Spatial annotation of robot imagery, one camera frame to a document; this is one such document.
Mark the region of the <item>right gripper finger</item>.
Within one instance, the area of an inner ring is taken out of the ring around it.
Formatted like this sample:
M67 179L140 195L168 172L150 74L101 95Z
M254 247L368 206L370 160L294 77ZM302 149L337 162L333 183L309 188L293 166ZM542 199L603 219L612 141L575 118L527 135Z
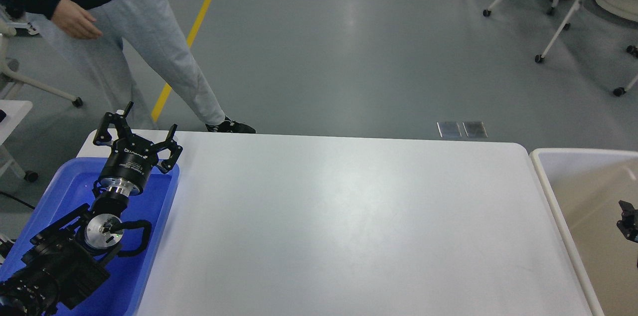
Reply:
M638 242L638 226L637 215L638 210L630 203L624 200L619 201L622 210L621 219L616 223L619 231L622 232L626 240Z

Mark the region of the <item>person's bare hand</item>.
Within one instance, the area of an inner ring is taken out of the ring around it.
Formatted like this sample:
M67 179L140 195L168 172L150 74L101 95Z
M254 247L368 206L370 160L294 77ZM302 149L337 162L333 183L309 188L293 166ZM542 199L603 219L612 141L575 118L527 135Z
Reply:
M62 32L76 39L92 40L103 36L96 26L97 19L71 0L60 0L50 21Z

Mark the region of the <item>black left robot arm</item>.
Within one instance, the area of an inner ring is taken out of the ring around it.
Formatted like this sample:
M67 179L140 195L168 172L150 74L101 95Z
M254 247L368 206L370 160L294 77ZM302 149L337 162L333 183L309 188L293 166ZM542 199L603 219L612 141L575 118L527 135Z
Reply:
M177 189L183 150L135 134L107 112L93 144L100 158L64 164L3 262L1 314L130 316L139 306Z

